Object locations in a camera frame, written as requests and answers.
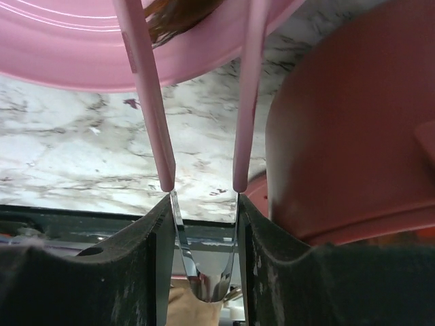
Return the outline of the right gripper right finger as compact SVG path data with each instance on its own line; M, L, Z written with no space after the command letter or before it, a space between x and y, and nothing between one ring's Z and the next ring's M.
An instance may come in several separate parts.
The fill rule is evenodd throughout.
M433 325L434 247L311 247L239 198L248 325Z

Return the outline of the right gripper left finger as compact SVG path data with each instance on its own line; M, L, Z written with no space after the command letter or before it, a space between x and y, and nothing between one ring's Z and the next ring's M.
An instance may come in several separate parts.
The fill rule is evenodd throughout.
M175 246L170 200L76 256L1 247L2 325L164 325Z

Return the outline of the pink food tongs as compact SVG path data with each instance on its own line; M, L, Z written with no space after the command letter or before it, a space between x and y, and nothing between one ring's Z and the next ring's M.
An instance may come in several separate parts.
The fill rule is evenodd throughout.
M116 16L135 79L147 134L152 147L160 187L169 193L179 250L193 294L203 302L224 299L232 276L234 255L228 256L221 274L207 275L195 264L184 230L184 222L175 191L176 163L160 91L152 43L140 1L114 1ZM249 1L245 19L239 79L239 110L235 132L232 186L237 194L247 189L249 163L254 135L256 102L262 65L262 52L269 1Z

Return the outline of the dark red steel lunch pot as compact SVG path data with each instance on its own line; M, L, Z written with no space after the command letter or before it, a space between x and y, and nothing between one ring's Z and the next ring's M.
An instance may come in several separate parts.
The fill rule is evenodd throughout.
M434 2L386 1L317 44L266 124L268 215L311 244L434 226Z

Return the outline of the pink food plate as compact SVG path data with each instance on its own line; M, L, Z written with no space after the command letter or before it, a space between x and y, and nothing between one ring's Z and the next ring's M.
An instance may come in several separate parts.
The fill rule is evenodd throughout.
M190 31L154 50L162 86L212 71L241 52L246 1L225 1ZM1 72L86 92L135 84L111 1L2 1Z

